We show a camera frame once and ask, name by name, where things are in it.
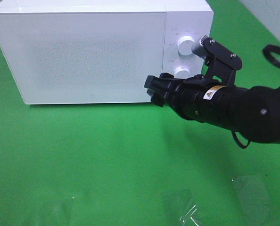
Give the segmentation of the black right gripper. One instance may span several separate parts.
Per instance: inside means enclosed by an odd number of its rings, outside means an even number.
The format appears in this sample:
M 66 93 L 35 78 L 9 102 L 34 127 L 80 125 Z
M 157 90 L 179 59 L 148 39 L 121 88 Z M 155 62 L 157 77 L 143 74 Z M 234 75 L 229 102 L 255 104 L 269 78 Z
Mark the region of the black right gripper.
M 188 121 L 229 122 L 232 86 L 222 85 L 202 75 L 188 79 L 175 78 L 169 73 L 159 77 L 149 75 L 144 83 L 150 101 L 159 106 L 169 105 Z

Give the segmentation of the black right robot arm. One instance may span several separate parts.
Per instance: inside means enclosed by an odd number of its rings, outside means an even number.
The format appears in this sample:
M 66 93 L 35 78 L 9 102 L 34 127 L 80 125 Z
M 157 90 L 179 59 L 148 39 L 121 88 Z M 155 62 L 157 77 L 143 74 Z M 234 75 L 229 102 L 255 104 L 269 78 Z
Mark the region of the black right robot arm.
M 280 87 L 250 89 L 208 80 L 148 76 L 144 85 L 157 106 L 169 105 L 181 118 L 238 132 L 250 142 L 280 144 Z

